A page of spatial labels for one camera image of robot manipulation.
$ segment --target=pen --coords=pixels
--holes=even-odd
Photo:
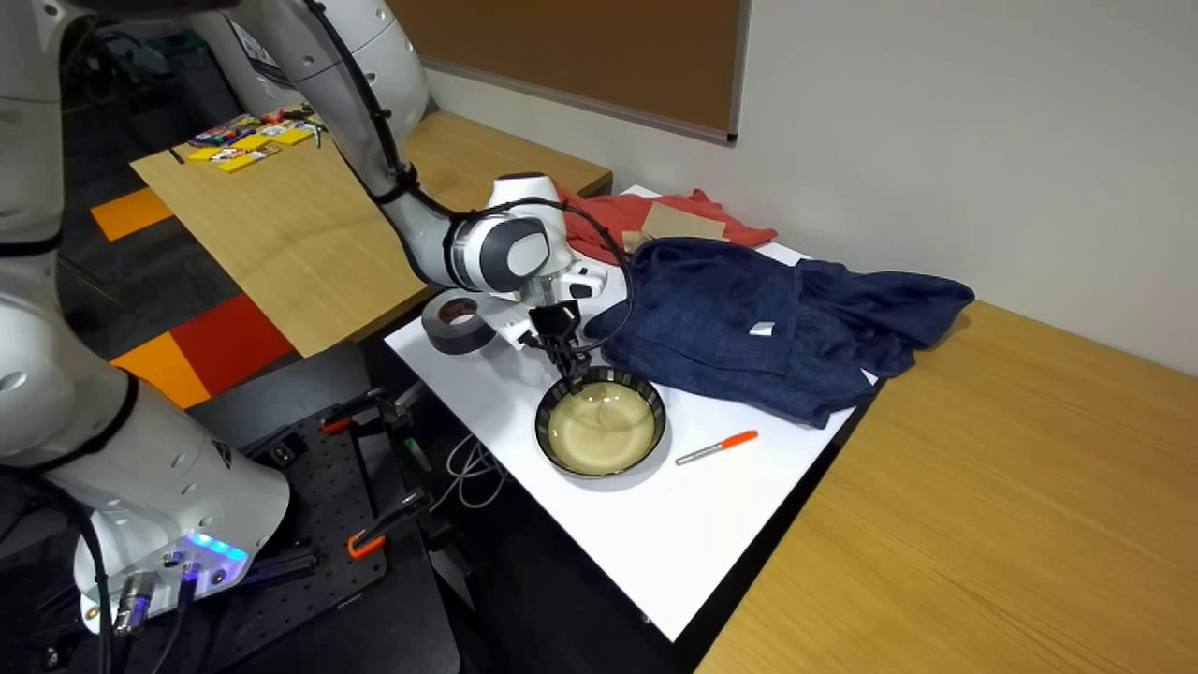
[[[744,446],[744,442],[751,442],[751,439],[756,439],[756,429],[741,429],[741,436],[729,436],[729,439],[722,439],[722,442],[709,442],[709,446],[699,446],[699,448],[693,448],[693,452],[679,452],[675,466],[693,466],[693,461],[699,461],[699,458],[714,458],[714,452],[733,448],[733,446]]]

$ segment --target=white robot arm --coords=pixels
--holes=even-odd
[[[150,589],[150,610],[234,589],[286,511],[286,484],[219,452],[150,385],[112,370],[62,326],[54,245],[62,144],[54,54],[83,16],[194,16],[246,30],[325,119],[361,192],[439,290],[546,295],[568,266],[546,175],[496,179],[496,210],[452,212],[415,187],[397,140],[422,106],[412,44],[380,0],[4,0],[0,4],[0,469],[54,484],[102,539],[107,589]],[[95,568],[77,552],[83,617],[102,630]]]

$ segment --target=red cloth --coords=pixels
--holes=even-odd
[[[722,202],[709,202],[706,192],[663,194],[663,197],[641,197],[641,194],[580,197],[580,194],[568,194],[568,207],[591,212],[616,245],[623,245],[623,233],[643,228],[643,216],[655,202],[718,221],[722,241],[738,245],[738,246],[763,246],[779,237],[773,228],[751,228],[751,225],[738,221],[733,212],[722,210]],[[580,212],[568,212],[568,210],[563,210],[563,241],[573,251],[580,251],[586,257],[613,262],[613,255],[597,241],[597,233]]]

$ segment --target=bulletin board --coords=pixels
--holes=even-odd
[[[389,0],[430,66],[733,144],[749,0]]]

